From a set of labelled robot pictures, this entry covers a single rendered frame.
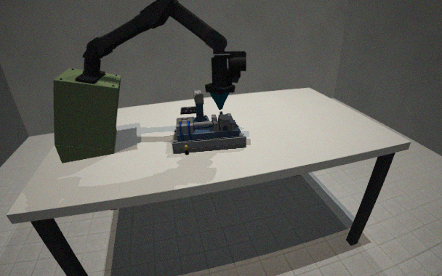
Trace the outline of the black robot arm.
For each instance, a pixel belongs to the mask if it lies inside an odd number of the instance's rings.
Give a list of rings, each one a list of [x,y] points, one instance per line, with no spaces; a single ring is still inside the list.
[[[246,52],[225,52],[225,37],[178,2],[178,0],[156,0],[129,22],[91,40],[83,54],[84,71],[76,77],[76,81],[88,84],[97,82],[105,75],[104,71],[100,71],[100,58],[110,54],[118,45],[136,35],[163,25],[170,16],[211,47],[213,54],[230,54],[214,55],[212,72],[216,74],[227,71],[226,86],[232,85],[232,81],[238,83],[241,71],[246,71]]]

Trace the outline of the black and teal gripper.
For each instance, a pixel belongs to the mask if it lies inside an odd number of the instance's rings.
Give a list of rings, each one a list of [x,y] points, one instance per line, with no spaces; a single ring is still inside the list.
[[[205,85],[206,92],[209,92],[219,110],[223,108],[230,93],[235,92],[235,85],[226,86],[227,71],[222,73],[212,72],[212,83]]]

